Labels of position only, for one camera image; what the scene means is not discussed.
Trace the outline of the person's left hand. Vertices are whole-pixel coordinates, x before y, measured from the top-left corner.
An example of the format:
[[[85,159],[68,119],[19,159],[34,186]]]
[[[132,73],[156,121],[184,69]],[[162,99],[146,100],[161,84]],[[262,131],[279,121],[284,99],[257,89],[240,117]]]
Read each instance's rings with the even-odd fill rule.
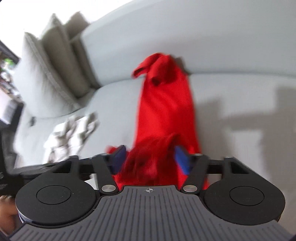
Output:
[[[16,229],[16,217],[18,210],[14,197],[2,195],[0,199],[1,231],[10,235]]]

